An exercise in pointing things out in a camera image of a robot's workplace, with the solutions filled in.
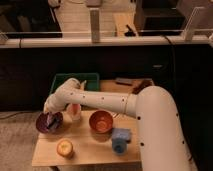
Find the floor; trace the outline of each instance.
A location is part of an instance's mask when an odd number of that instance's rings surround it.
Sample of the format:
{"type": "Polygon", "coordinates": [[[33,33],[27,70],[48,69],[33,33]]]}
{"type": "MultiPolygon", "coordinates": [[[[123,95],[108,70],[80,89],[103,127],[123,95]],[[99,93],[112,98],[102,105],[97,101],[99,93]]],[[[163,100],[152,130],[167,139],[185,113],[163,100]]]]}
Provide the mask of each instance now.
{"type": "MultiPolygon", "coordinates": [[[[116,12],[134,12],[135,3],[130,0],[102,0],[100,7],[100,30],[102,36],[115,36],[113,14],[116,12]]],[[[84,0],[62,0],[55,13],[63,32],[63,37],[90,36],[89,8],[84,0]]]]}

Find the cable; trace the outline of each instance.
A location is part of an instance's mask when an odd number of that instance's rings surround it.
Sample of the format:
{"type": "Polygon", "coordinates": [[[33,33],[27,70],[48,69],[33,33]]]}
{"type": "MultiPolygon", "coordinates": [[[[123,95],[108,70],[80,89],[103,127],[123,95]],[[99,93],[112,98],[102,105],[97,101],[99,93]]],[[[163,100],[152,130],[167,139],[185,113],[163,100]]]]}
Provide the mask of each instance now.
{"type": "Polygon", "coordinates": [[[20,38],[20,40],[19,40],[19,48],[21,49],[21,42],[22,41],[22,38],[20,38]]]}
{"type": "Polygon", "coordinates": [[[175,48],[173,43],[171,42],[171,40],[165,36],[165,35],[161,35],[162,37],[164,37],[168,43],[171,45],[171,50],[172,50],[172,65],[173,65],[173,81],[174,81],[174,92],[177,92],[177,81],[176,81],[176,55],[175,55],[175,48]]]}
{"type": "Polygon", "coordinates": [[[4,116],[4,117],[1,117],[0,120],[4,120],[4,119],[9,119],[11,117],[14,117],[14,116],[17,116],[17,115],[21,115],[21,114],[26,114],[26,113],[35,113],[37,111],[24,111],[24,112],[16,112],[16,113],[13,113],[11,115],[7,115],[7,116],[4,116]]]}

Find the metal bar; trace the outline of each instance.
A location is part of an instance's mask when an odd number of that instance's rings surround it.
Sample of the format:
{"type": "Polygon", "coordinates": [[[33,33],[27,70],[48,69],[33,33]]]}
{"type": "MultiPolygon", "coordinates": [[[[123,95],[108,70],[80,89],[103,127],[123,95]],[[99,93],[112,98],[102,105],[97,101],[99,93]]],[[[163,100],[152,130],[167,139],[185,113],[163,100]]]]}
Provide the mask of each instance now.
{"type": "Polygon", "coordinates": [[[195,7],[193,9],[192,14],[189,18],[189,21],[184,31],[181,34],[186,41],[192,40],[195,30],[200,22],[199,19],[202,19],[202,16],[204,14],[204,10],[205,10],[205,7],[195,7]]]}
{"type": "Polygon", "coordinates": [[[99,8],[90,8],[91,40],[100,42],[99,8]]]}

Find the wooden table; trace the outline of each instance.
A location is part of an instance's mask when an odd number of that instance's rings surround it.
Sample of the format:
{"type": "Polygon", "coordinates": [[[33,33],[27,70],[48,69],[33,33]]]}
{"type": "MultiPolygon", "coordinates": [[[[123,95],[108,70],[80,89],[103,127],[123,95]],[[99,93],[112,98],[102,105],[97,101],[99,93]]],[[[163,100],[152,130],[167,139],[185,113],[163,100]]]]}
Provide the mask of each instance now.
{"type": "Polygon", "coordinates": [[[136,36],[139,36],[133,23],[134,13],[114,13],[114,20],[117,36],[119,37],[125,36],[124,33],[127,30],[126,25],[129,25],[132,28],[136,36]]]}
{"type": "MultiPolygon", "coordinates": [[[[112,80],[101,81],[101,91],[110,92],[132,92],[133,87],[142,80],[134,80],[132,86],[116,84],[112,80]]],[[[94,110],[82,111],[82,120],[72,123],[66,112],[63,112],[63,125],[56,134],[42,134],[38,136],[32,166],[54,166],[58,170],[59,165],[82,165],[82,164],[104,164],[138,162],[140,159],[137,121],[134,118],[122,114],[114,118],[114,128],[127,128],[131,130],[131,142],[127,146],[124,155],[116,155],[112,148],[110,134],[96,134],[89,127],[89,117],[94,110]],[[74,156],[65,159],[56,152],[57,143],[61,138],[68,138],[74,146],[74,156]]]]}

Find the black box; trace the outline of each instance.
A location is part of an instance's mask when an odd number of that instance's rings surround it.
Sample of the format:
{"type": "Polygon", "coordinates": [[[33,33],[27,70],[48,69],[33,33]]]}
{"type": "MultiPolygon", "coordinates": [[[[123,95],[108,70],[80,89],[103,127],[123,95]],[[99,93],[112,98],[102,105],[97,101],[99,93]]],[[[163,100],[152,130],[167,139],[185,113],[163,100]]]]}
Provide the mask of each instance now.
{"type": "Polygon", "coordinates": [[[178,35],[185,17],[173,8],[137,10],[134,24],[139,35],[178,35]]]}

